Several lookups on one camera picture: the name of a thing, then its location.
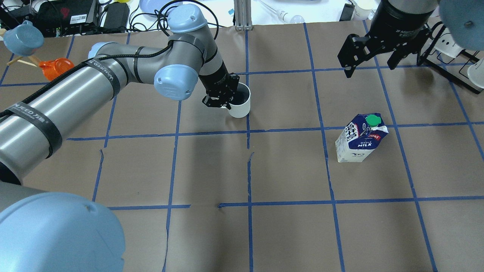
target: white paper cup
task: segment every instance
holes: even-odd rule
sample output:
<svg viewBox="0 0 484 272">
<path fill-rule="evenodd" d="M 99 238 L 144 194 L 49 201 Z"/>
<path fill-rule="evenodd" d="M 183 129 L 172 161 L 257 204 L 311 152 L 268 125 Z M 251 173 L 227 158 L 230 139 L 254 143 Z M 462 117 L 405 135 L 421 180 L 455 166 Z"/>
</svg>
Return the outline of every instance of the white paper cup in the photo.
<svg viewBox="0 0 484 272">
<path fill-rule="evenodd" d="M 371 10 L 375 7 L 373 0 L 358 0 L 355 1 L 355 15 L 353 20 L 366 20 L 371 13 Z"/>
<path fill-rule="evenodd" d="M 236 96 L 234 96 L 233 104 L 230 104 L 231 109 L 228 113 L 235 118 L 243 118 L 249 114 L 250 111 L 250 89 L 247 85 L 239 82 L 237 86 Z"/>
</svg>

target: white object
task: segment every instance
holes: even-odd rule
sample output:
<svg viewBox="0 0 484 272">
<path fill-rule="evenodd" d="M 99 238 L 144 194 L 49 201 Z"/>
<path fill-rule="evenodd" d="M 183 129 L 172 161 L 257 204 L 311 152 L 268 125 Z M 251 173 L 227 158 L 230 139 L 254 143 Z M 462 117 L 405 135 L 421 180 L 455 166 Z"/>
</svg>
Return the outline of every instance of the white object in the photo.
<svg viewBox="0 0 484 272">
<path fill-rule="evenodd" d="M 445 54 L 453 59 L 457 58 L 457 56 L 463 50 L 462 47 L 455 43 L 455 40 L 449 32 L 449 29 L 444 30 L 434 48 L 440 53 Z"/>
<path fill-rule="evenodd" d="M 279 20 L 288 23 L 288 24 L 302 24 L 304 23 L 304 18 L 301 15 L 294 15 L 292 13 L 283 11 L 283 10 L 276 10 L 273 7 L 269 6 L 262 0 L 258 0 L 259 3 L 261 3 L 263 6 L 265 6 L 267 9 L 272 11 L 277 15 L 277 18 Z"/>
<path fill-rule="evenodd" d="M 301 15 L 293 15 L 289 12 L 283 10 L 277 10 L 277 17 L 288 24 L 302 24 L 304 23 L 304 18 Z"/>
<path fill-rule="evenodd" d="M 388 129 L 387 129 L 386 126 L 374 127 L 374 128 L 372 128 L 372 130 L 382 130 L 382 131 L 388 133 Z M 368 157 L 368 155 L 371 152 L 373 152 L 373 150 L 375 150 L 375 148 L 374 149 L 351 149 L 351 148 L 349 148 L 348 143 L 350 141 L 347 141 L 345 131 L 346 131 L 346 128 L 341 133 L 341 135 L 338 137 L 338 139 L 335 142 L 336 155 L 338 157 L 339 163 L 360 163 L 366 157 Z"/>
<path fill-rule="evenodd" d="M 237 87 L 237 92 L 242 92 L 244 93 L 245 96 L 245 102 L 243 102 L 240 105 L 234 105 L 232 103 L 230 104 L 231 109 L 228 110 L 228 113 L 235 118 L 243 118 L 249 114 L 250 111 L 250 89 L 247 85 L 239 82 L 239 85 Z"/>
<path fill-rule="evenodd" d="M 484 59 L 471 65 L 467 69 L 469 80 L 479 88 L 484 88 Z"/>
<path fill-rule="evenodd" d="M 373 0 L 358 0 L 355 2 L 355 14 L 353 20 L 366 20 L 371 11 L 375 8 L 375 1 Z"/>
</svg>

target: black electronic device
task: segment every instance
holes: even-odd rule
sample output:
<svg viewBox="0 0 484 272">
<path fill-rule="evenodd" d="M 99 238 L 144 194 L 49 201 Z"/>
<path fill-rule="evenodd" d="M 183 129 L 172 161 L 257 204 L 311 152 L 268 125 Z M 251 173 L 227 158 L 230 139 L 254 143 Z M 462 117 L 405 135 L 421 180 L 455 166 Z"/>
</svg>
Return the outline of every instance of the black electronic device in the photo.
<svg viewBox="0 0 484 272">
<path fill-rule="evenodd" d="M 353 4 L 345 4 L 341 16 L 339 17 L 339 21 L 351 21 L 353 18 L 353 13 L 355 11 L 355 5 Z"/>
<path fill-rule="evenodd" d="M 109 33 L 125 32 L 129 16 L 128 4 L 115 2 L 107 5 L 104 11 L 106 11 L 106 19 L 103 27 L 109 29 Z"/>
<path fill-rule="evenodd" d="M 0 7 L 1 27 L 8 30 L 15 28 L 25 20 L 33 21 L 35 11 L 30 5 L 8 10 Z"/>
<path fill-rule="evenodd" d="M 99 26 L 98 0 L 56 0 L 42 3 L 34 26 L 44 37 L 87 32 Z"/>
</svg>

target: black strap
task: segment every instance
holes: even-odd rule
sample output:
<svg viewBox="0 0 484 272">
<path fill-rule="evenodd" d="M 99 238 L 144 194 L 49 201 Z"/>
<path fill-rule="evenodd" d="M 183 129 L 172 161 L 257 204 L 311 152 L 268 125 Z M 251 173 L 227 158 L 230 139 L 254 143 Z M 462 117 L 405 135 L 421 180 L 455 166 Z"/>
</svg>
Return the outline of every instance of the black strap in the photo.
<svg viewBox="0 0 484 272">
<path fill-rule="evenodd" d="M 15 115 L 27 120 L 38 128 L 49 142 L 49 156 L 52 156 L 62 145 L 62 135 L 56 125 L 42 112 L 25 104 L 18 102 L 8 108 Z"/>
<path fill-rule="evenodd" d="M 213 54 L 213 55 L 212 55 L 210 58 L 208 58 L 208 59 L 205 61 L 205 63 L 208 63 L 209 61 L 213 60 L 213 58 L 215 58 L 215 56 L 217 55 L 217 52 L 218 52 L 218 47 L 217 47 L 217 49 L 215 49 L 215 53 L 214 53 L 214 54 Z"/>
<path fill-rule="evenodd" d="M 136 50 L 136 53 L 135 55 L 139 55 L 139 53 L 141 52 L 141 50 L 145 48 L 144 46 L 140 46 L 140 48 L 138 48 L 138 50 Z M 135 71 L 135 77 L 136 77 L 136 80 L 139 82 L 139 83 L 143 83 L 143 81 L 141 81 L 141 78 L 139 78 L 139 73 L 138 73 L 138 58 L 135 58 L 134 62 L 133 62 L 133 68 L 134 68 L 134 71 Z"/>
<path fill-rule="evenodd" d="M 90 67 L 92 67 L 92 68 L 98 70 L 99 72 L 101 72 L 109 80 L 109 82 L 113 86 L 113 98 L 116 95 L 118 95 L 118 93 L 121 90 L 121 85 L 120 85 L 120 80 L 119 80 L 118 76 L 116 76 L 116 74 L 113 72 L 113 70 L 111 70 L 104 63 L 100 62 L 97 59 L 90 59 L 90 60 L 85 61 L 85 63 L 87 65 L 89 65 Z"/>
<path fill-rule="evenodd" d="M 0 162 L 0 181 L 21 185 L 17 176 L 2 162 Z"/>
</svg>

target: white container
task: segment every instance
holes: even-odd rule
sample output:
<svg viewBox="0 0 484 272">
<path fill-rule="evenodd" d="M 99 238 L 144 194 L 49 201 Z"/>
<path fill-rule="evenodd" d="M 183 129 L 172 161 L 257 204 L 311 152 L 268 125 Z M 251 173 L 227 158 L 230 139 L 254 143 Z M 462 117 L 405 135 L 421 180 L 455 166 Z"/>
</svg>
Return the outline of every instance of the white container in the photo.
<svg viewBox="0 0 484 272">
<path fill-rule="evenodd" d="M 228 113 L 235 118 L 243 118 L 249 114 L 250 111 L 250 89 L 247 85 L 239 82 L 237 86 L 237 92 L 242 94 L 239 101 L 234 102 L 234 104 L 229 103 L 231 109 Z"/>
<path fill-rule="evenodd" d="M 371 11 L 375 7 L 375 1 L 373 0 L 357 0 L 353 1 L 355 3 L 355 14 L 353 20 L 362 21 L 368 19 Z"/>
<path fill-rule="evenodd" d="M 335 142 L 339 163 L 360 163 L 375 150 L 388 134 L 380 116 L 357 115 Z"/>
</svg>

